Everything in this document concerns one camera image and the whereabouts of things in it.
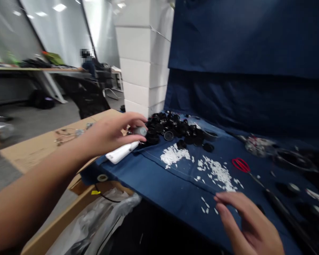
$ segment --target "black bag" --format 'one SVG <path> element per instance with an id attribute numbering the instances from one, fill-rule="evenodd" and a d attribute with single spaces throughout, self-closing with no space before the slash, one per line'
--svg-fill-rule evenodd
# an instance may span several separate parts
<path id="1" fill-rule="evenodd" d="M 34 90 L 29 96 L 28 106 L 39 109 L 51 109 L 55 106 L 55 103 L 44 91 Z"/>

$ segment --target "ceiling light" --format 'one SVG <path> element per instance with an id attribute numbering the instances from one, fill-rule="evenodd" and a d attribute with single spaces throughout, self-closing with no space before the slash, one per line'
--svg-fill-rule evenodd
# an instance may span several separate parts
<path id="1" fill-rule="evenodd" d="M 65 10 L 66 8 L 67 7 L 65 5 L 63 5 L 63 4 L 58 4 L 58 5 L 53 7 L 53 9 L 55 9 L 58 12 L 61 12 L 61 11 Z"/>
<path id="2" fill-rule="evenodd" d="M 117 4 L 119 8 L 123 8 L 123 7 L 126 7 L 126 4 L 125 3 L 120 3 L 120 4 Z"/>
<path id="3" fill-rule="evenodd" d="M 44 12 L 36 12 L 36 14 L 39 15 L 39 16 L 41 16 L 41 17 L 47 16 L 47 14 L 44 13 Z"/>
<path id="4" fill-rule="evenodd" d="M 16 16 L 21 16 L 21 13 L 17 12 L 17 11 L 14 11 L 13 14 L 16 15 Z"/>

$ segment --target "pile of black caps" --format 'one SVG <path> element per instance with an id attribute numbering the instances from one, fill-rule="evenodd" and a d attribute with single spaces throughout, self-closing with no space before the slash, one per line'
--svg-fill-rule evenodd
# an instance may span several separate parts
<path id="1" fill-rule="evenodd" d="M 166 141 L 171 141 L 175 137 L 181 138 L 177 143 L 179 149 L 186 148 L 186 145 L 194 144 L 197 147 L 204 147 L 204 133 L 196 125 L 188 125 L 188 120 L 180 120 L 178 114 L 167 111 L 166 113 L 154 113 L 148 118 L 146 123 L 148 133 L 146 135 L 147 145 L 159 143 L 159 136 L 164 136 Z"/>

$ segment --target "glass wall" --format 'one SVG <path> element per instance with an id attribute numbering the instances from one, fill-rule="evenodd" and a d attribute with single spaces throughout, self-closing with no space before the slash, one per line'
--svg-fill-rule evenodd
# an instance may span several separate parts
<path id="1" fill-rule="evenodd" d="M 12 63 L 41 54 L 41 46 L 16 0 L 0 0 L 0 62 Z"/>
<path id="2" fill-rule="evenodd" d="M 113 9 L 109 0 L 83 0 L 99 62 L 120 68 Z"/>
<path id="3" fill-rule="evenodd" d="M 80 67 L 80 49 L 92 55 L 90 36 L 79 0 L 21 0 L 46 51 L 65 64 Z"/>

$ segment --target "green object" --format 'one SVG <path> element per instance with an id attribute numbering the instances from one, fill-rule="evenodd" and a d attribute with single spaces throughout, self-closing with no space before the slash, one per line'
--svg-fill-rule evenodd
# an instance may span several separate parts
<path id="1" fill-rule="evenodd" d="M 15 65 L 19 65 L 19 61 L 15 58 L 15 56 L 14 56 L 14 54 L 12 53 L 12 52 L 7 52 L 7 56 L 8 56 L 8 58 L 10 59 L 10 61 L 13 63 L 13 64 L 15 64 Z"/>
<path id="2" fill-rule="evenodd" d="M 43 52 L 45 57 L 52 63 L 57 66 L 63 66 L 65 65 L 64 61 L 61 59 L 61 57 L 56 53 L 51 52 Z"/>

